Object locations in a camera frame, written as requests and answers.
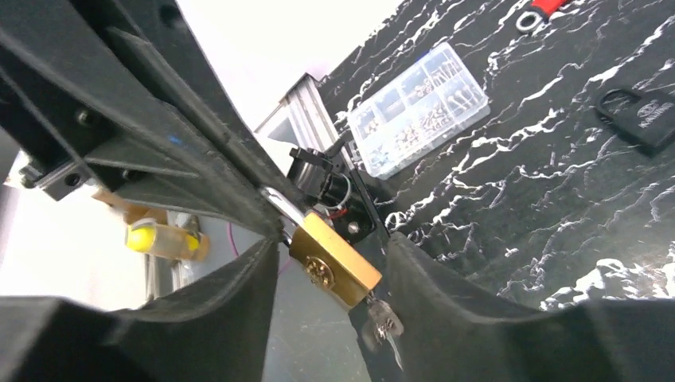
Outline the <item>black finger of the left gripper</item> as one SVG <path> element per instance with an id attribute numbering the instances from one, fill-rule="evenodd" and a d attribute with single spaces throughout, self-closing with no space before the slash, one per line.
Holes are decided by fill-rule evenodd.
<path id="1" fill-rule="evenodd" d="M 155 98 L 174 107 L 255 187 L 303 195 L 247 127 L 175 1 L 74 1 L 73 7 Z"/>
<path id="2" fill-rule="evenodd" d="M 144 88 L 72 2 L 1 4 L 1 126 L 40 177 L 63 185 L 71 166 L 125 201 L 276 236 L 263 186 Z"/>

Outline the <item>brass padlock with steel shackle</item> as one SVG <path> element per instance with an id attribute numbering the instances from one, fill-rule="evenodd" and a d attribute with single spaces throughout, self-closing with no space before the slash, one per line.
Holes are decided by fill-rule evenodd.
<path id="1" fill-rule="evenodd" d="M 296 225 L 289 255 L 301 264 L 310 281 L 347 310 L 366 299 L 383 275 L 318 214 L 301 211 L 272 187 L 263 187 L 260 192 Z"/>

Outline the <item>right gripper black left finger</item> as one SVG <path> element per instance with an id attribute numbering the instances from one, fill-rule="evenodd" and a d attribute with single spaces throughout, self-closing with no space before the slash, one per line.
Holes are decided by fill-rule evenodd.
<path id="1" fill-rule="evenodd" d="M 4 381 L 259 381 L 279 251 L 260 240 L 137 310 L 62 298 L 1 300 Z"/>

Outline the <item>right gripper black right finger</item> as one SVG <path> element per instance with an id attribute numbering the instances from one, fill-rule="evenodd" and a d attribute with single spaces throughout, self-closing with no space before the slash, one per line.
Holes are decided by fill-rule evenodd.
<path id="1" fill-rule="evenodd" d="M 405 381 L 671 381 L 674 304 L 595 300 L 543 312 L 435 262 L 405 235 L 385 249 Z"/>

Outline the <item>large black Kaijing padlock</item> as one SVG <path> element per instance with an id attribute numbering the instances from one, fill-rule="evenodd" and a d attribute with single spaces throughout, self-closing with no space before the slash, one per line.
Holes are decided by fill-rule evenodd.
<path id="1" fill-rule="evenodd" d="M 630 102 L 621 111 L 612 112 L 606 101 L 614 96 Z M 649 152 L 659 151 L 674 140 L 674 96 L 668 93 L 615 88 L 596 98 L 595 110 L 620 135 Z"/>

